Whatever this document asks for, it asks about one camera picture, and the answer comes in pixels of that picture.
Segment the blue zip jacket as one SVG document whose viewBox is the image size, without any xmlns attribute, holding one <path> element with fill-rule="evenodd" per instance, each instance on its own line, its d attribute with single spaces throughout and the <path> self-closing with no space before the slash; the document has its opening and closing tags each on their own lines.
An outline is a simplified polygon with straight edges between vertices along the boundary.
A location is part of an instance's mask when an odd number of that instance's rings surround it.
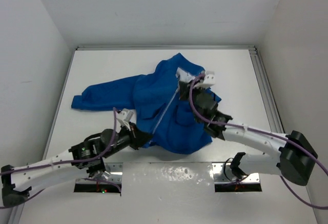
<svg viewBox="0 0 328 224">
<path fill-rule="evenodd" d="M 212 142 L 195 121 L 188 100 L 179 98 L 182 70 L 192 77 L 204 71 L 181 53 L 162 60 L 151 74 L 141 74 L 86 87 L 71 107 L 86 111 L 136 111 L 136 126 L 153 135 L 145 147 L 160 146 L 177 154 L 192 154 Z"/>
</svg>

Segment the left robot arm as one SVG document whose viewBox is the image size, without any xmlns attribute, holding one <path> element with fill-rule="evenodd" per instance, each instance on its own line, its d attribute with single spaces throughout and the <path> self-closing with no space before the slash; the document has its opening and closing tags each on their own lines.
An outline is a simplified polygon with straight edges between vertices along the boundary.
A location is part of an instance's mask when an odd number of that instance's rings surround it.
<svg viewBox="0 0 328 224">
<path fill-rule="evenodd" d="M 138 150 L 153 137 L 139 130 L 134 123 L 119 132 L 105 129 L 87 137 L 83 142 L 51 158 L 23 167 L 6 165 L 1 168 L 2 209 L 27 202 L 31 193 L 78 178 L 94 180 L 106 170 L 104 159 L 131 147 Z"/>
</svg>

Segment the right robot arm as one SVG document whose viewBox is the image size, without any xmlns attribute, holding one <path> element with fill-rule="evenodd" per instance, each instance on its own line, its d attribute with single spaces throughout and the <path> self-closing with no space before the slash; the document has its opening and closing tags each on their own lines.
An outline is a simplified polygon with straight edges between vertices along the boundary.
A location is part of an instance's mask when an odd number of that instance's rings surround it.
<svg viewBox="0 0 328 224">
<path fill-rule="evenodd" d="M 191 89 L 191 83 L 183 81 L 178 86 L 180 98 L 189 102 L 195 121 L 207 135 L 262 152 L 259 155 L 238 152 L 229 165 L 234 179 L 263 173 L 282 176 L 299 186 L 308 184 L 318 154 L 301 132 L 273 133 L 237 123 L 218 111 L 218 101 L 209 90 Z"/>
</svg>

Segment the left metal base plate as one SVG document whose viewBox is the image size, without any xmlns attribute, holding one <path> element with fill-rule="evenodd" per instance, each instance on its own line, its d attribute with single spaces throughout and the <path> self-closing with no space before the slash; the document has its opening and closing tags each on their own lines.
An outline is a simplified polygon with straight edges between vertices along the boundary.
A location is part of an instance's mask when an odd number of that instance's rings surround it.
<svg viewBox="0 0 328 224">
<path fill-rule="evenodd" d="M 94 173 L 90 178 L 97 181 L 104 180 L 115 184 L 120 184 L 123 174 L 123 164 L 105 163 L 105 170 Z"/>
</svg>

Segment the metal base plate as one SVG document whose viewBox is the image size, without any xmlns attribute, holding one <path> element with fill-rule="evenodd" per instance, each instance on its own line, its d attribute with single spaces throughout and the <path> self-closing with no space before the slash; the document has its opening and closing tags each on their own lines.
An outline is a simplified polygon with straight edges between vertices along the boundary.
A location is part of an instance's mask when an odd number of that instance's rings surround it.
<svg viewBox="0 0 328 224">
<path fill-rule="evenodd" d="M 232 174 L 230 170 L 230 163 L 227 162 L 213 162 L 212 163 L 212 174 L 214 183 L 227 185 L 230 183 L 241 183 L 241 184 L 257 184 L 260 183 L 260 177 L 258 173 L 250 174 L 249 176 L 242 176 L 241 179 L 237 178 Z"/>
<path fill-rule="evenodd" d="M 115 184 L 120 184 L 123 174 L 123 164 L 105 163 L 105 170 L 94 173 L 90 178 L 97 181 L 104 180 Z"/>
</svg>

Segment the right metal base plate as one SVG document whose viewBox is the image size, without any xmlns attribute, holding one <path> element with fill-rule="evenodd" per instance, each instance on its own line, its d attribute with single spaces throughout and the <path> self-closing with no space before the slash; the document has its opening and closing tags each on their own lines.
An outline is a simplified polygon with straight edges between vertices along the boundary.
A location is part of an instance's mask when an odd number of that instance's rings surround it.
<svg viewBox="0 0 328 224">
<path fill-rule="evenodd" d="M 212 163 L 212 174 L 214 183 L 227 185 L 230 183 L 241 183 L 241 184 L 257 184 L 260 183 L 260 177 L 258 173 L 250 174 L 249 176 L 242 176 L 241 179 L 237 178 L 232 174 L 230 170 L 230 163 L 227 162 L 213 162 Z"/>
</svg>

